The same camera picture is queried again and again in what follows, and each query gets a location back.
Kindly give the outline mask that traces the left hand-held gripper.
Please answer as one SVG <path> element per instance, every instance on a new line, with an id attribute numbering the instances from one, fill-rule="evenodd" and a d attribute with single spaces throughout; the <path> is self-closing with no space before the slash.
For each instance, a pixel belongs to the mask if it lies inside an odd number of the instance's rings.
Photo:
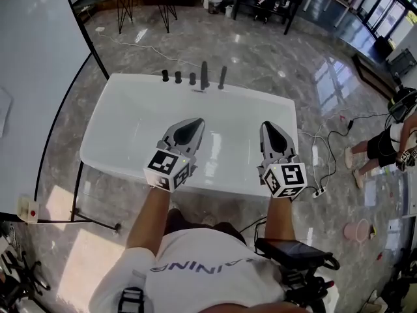
<path id="1" fill-rule="evenodd" d="M 169 127 L 143 168 L 147 183 L 168 192 L 184 184 L 197 168 L 195 154 L 204 131 L 203 118 L 185 119 Z"/>

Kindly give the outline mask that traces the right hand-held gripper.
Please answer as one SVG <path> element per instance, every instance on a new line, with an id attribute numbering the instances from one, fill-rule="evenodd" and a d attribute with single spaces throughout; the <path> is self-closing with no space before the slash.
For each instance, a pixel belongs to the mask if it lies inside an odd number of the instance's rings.
<path id="1" fill-rule="evenodd" d="M 265 121 L 260 129 L 261 150 L 265 158 L 257 167 L 260 184 L 273 198 L 295 198 L 308 185 L 305 164 L 296 155 L 292 137 L 277 124 Z"/>

